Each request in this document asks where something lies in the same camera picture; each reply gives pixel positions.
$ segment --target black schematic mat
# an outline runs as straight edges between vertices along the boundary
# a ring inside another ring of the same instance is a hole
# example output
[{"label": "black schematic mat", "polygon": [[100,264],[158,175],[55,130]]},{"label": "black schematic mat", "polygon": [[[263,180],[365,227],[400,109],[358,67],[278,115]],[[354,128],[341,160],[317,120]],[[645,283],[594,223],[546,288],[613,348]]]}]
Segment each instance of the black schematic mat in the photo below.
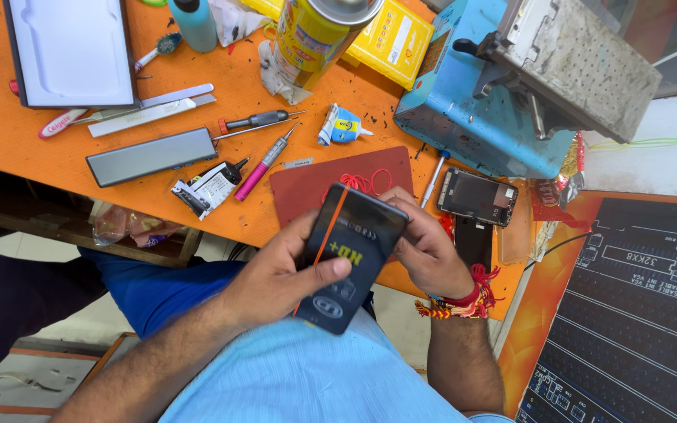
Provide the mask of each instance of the black schematic mat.
[{"label": "black schematic mat", "polygon": [[604,199],[516,415],[677,422],[677,204]]}]

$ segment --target light blue shirt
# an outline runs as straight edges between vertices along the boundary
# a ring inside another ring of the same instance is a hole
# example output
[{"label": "light blue shirt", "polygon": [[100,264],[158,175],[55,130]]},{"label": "light blue shirt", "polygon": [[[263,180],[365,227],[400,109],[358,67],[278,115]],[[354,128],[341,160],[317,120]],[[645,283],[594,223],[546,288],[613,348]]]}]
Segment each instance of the light blue shirt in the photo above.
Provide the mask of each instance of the light blue shirt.
[{"label": "light blue shirt", "polygon": [[179,394],[166,421],[472,421],[407,365],[363,309],[341,336],[297,318],[242,333]]}]

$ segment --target orange workbench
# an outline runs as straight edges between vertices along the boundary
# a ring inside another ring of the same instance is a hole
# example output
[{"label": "orange workbench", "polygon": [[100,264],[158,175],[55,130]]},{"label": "orange workbench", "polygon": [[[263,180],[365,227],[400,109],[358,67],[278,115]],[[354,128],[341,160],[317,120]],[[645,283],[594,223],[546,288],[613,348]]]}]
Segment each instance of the orange workbench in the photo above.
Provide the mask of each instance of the orange workbench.
[{"label": "orange workbench", "polygon": [[[427,22],[432,22],[434,13],[419,0],[402,3]],[[135,58],[151,51],[158,37],[176,30],[175,25],[166,29],[171,16],[166,7],[149,7],[136,0],[127,0],[127,9]],[[211,53],[200,54],[182,43],[172,55],[156,58],[141,72],[153,75],[138,81],[143,99],[201,83],[212,83],[215,87],[212,93],[217,98],[212,104],[97,139],[92,138],[86,126],[82,125],[69,128],[52,139],[42,140],[37,136],[38,130],[60,112],[24,108],[10,92],[7,83],[14,79],[14,67],[0,2],[0,170],[260,246],[278,231],[268,175],[244,202],[228,199],[214,213],[199,221],[169,189],[179,178],[189,179],[211,163],[195,163],[102,189],[91,176],[85,157],[204,125],[218,134],[219,118],[246,118],[250,114],[276,109],[308,109],[307,113],[299,115],[301,123],[289,139],[289,147],[279,156],[279,161],[313,157],[318,163],[404,145],[409,149],[409,156],[414,157],[411,160],[412,178],[415,193],[421,196],[436,166],[436,151],[425,148],[417,155],[422,141],[409,136],[393,122],[393,109],[403,92],[401,87],[365,65],[354,68],[339,61],[317,84],[312,97],[296,107],[289,107],[279,96],[271,97],[260,83],[257,45],[265,39],[262,31],[253,33],[249,39],[252,42],[237,42],[231,54],[221,46]],[[367,113],[362,125],[376,135],[360,137],[347,145],[319,146],[315,142],[316,136],[329,104],[334,101],[358,116]],[[250,163],[257,163],[276,138],[288,130],[287,125],[221,140],[218,144],[220,160],[235,163],[243,157],[252,157]],[[453,160],[451,165],[461,166]],[[281,168],[280,165],[274,166],[269,174]],[[437,214],[434,203],[430,201],[427,210]],[[496,296],[506,297],[492,313],[494,318],[503,318],[522,270],[523,265],[506,266],[494,279]],[[398,262],[386,265],[378,283],[421,295]]]}]

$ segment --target blue bottle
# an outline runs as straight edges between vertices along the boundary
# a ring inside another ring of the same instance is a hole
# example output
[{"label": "blue bottle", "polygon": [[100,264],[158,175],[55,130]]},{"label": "blue bottle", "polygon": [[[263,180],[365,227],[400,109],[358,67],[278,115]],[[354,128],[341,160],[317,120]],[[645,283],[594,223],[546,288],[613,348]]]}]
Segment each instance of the blue bottle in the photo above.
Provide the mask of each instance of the blue bottle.
[{"label": "blue bottle", "polygon": [[218,35],[211,8],[206,0],[169,0],[174,20],[179,25],[184,41],[200,53],[216,48]]}]

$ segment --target hand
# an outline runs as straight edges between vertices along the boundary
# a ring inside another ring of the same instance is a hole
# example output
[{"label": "hand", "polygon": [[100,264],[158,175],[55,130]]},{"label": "hand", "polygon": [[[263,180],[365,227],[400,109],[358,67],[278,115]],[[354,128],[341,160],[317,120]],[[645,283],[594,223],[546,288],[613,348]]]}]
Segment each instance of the hand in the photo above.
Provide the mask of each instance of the hand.
[{"label": "hand", "polygon": [[435,217],[424,211],[401,187],[378,197],[409,215],[407,230],[419,239],[416,245],[401,237],[393,251],[419,289],[430,295],[460,300],[475,289],[472,276],[456,253],[451,239]]},{"label": "hand", "polygon": [[302,254],[317,219],[317,209],[297,217],[261,248],[219,295],[244,329],[276,322],[306,296],[345,278],[351,262],[344,257],[325,260],[301,272],[294,260]]}]

